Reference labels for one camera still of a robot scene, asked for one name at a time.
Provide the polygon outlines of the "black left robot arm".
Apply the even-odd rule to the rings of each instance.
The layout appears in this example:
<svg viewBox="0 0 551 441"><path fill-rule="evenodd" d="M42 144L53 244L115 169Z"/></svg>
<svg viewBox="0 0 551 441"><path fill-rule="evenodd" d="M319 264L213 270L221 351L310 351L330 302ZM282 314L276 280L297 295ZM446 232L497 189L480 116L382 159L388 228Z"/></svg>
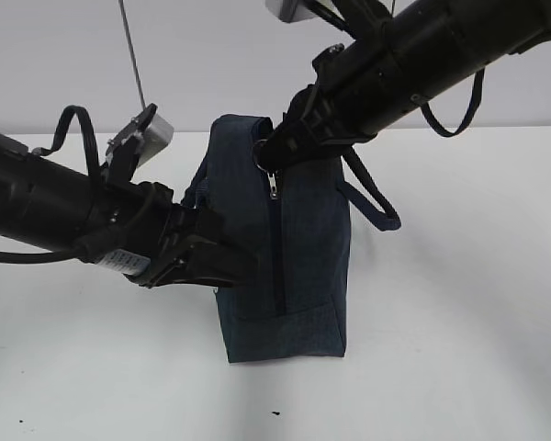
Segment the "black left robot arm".
<svg viewBox="0 0 551 441"><path fill-rule="evenodd" d="M33 264L77 259L145 288L231 288L253 281L258 270L214 211L174 203L160 183L96 186L1 133L0 235L51 253L35 254Z"/></svg>

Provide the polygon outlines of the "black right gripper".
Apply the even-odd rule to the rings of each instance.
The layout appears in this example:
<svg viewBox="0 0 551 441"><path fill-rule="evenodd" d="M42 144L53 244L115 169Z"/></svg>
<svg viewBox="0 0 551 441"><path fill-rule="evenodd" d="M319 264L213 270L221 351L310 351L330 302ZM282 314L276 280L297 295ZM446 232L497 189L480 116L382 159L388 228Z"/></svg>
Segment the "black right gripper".
<svg viewBox="0 0 551 441"><path fill-rule="evenodd" d="M260 168L287 168L373 139L380 131L381 46L335 45L312 61L315 82L298 92L280 125L256 143Z"/></svg>

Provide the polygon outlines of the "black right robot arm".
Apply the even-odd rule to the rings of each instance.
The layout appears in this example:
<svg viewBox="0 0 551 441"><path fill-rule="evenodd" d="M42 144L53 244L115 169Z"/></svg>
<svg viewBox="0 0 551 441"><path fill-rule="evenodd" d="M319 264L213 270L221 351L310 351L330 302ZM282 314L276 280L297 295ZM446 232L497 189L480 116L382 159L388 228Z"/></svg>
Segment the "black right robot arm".
<svg viewBox="0 0 551 441"><path fill-rule="evenodd" d="M354 42L313 60L315 84L255 150L266 171L371 141L500 57L551 40L551 1L415 1L395 17L376 1L335 5Z"/></svg>

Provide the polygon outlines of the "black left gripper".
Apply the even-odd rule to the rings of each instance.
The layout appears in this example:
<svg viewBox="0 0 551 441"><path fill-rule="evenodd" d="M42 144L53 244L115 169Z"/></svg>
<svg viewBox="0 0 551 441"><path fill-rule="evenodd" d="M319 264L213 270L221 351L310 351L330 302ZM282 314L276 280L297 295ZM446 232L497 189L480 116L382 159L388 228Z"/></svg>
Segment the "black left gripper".
<svg viewBox="0 0 551 441"><path fill-rule="evenodd" d="M171 189L147 181L104 187L93 197L73 251L143 288L232 288L253 281L258 270L255 251L229 235L223 216L174 203Z"/></svg>

